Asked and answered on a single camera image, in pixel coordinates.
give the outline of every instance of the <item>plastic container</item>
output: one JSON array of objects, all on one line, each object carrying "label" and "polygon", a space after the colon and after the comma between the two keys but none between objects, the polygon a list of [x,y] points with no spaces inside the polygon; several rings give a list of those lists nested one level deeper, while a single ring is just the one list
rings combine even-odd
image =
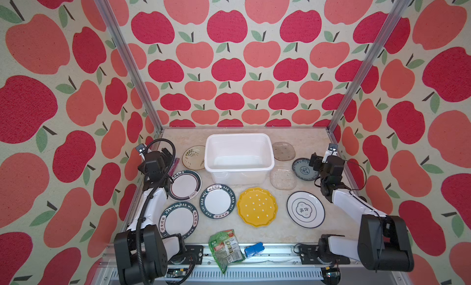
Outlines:
[{"label": "plastic container", "polygon": [[216,184],[261,184],[274,166],[265,134],[218,134],[206,140],[204,168]]}]

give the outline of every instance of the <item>yellow plate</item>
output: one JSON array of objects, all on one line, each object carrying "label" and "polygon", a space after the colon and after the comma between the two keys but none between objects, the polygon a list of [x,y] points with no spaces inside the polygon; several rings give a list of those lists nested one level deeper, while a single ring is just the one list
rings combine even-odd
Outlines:
[{"label": "yellow plate", "polygon": [[248,188],[237,202],[239,216],[245,223],[254,227],[268,226],[278,211],[276,199],[265,189]]}]

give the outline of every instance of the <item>green snack bag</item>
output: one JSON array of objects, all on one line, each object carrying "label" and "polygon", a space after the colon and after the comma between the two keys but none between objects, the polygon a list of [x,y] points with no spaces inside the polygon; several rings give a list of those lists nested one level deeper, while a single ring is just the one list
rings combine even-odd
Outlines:
[{"label": "green snack bag", "polygon": [[209,237],[208,244],[223,274],[226,273],[228,264],[245,259],[244,254],[242,254],[240,250],[234,230],[222,231],[212,235]]}]

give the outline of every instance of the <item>blue block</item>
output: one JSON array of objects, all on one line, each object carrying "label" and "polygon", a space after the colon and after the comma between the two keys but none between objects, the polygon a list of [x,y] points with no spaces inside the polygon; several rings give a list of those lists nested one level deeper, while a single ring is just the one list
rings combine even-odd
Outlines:
[{"label": "blue block", "polygon": [[247,247],[245,248],[245,255],[247,257],[251,257],[251,256],[254,256],[256,255],[257,253],[260,253],[262,252],[263,250],[265,249],[265,247],[263,246],[263,243],[262,242],[258,242],[257,244],[255,245],[252,245],[250,247]]}]

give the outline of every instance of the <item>black cable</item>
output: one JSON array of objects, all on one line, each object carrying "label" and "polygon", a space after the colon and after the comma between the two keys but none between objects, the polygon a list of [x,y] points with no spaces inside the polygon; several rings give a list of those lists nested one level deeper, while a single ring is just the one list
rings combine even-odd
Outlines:
[{"label": "black cable", "polygon": [[137,259],[138,259],[138,265],[139,265],[139,272],[141,274],[141,279],[142,279],[142,282],[144,283],[144,285],[150,285],[150,282],[149,280],[147,279],[147,275],[145,274],[145,270],[144,270],[144,260],[142,258],[142,247],[141,247],[141,225],[142,225],[142,222],[144,221],[144,214],[145,214],[145,210],[147,209],[147,205],[149,204],[149,201],[151,198],[153,198],[153,194],[154,192],[157,190],[157,188],[161,187],[161,184],[163,183],[163,181],[167,178],[167,175],[170,171],[170,168],[171,166],[173,165],[173,161],[175,160],[175,153],[176,153],[176,150],[175,150],[175,145],[168,139],[155,139],[154,141],[150,142],[147,147],[145,147],[145,150],[144,150],[144,157],[145,155],[147,154],[148,150],[149,150],[149,147],[156,143],[156,142],[167,142],[170,144],[170,146],[172,147],[172,159],[171,159],[171,163],[170,165],[168,166],[167,170],[165,171],[165,174],[160,178],[160,180],[157,182],[156,186],[150,191],[149,195],[147,195],[147,198],[145,199],[144,201],[144,204],[142,206],[142,210],[141,210],[141,213],[139,214],[139,218],[138,218],[138,223],[137,223],[137,226],[136,226],[136,255],[137,255]]}]

